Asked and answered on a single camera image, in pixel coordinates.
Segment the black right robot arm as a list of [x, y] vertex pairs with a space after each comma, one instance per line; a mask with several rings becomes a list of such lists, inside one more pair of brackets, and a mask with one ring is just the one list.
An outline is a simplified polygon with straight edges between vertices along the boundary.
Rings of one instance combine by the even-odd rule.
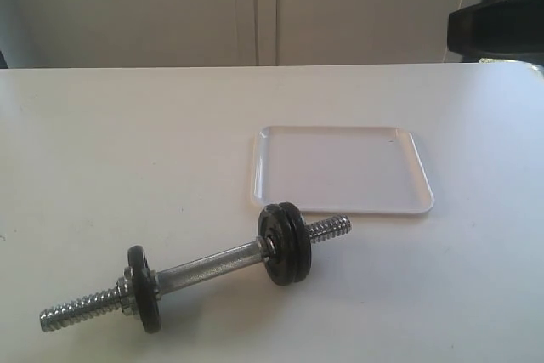
[[448, 17], [447, 48], [468, 58], [543, 65], [543, 0], [479, 3]]

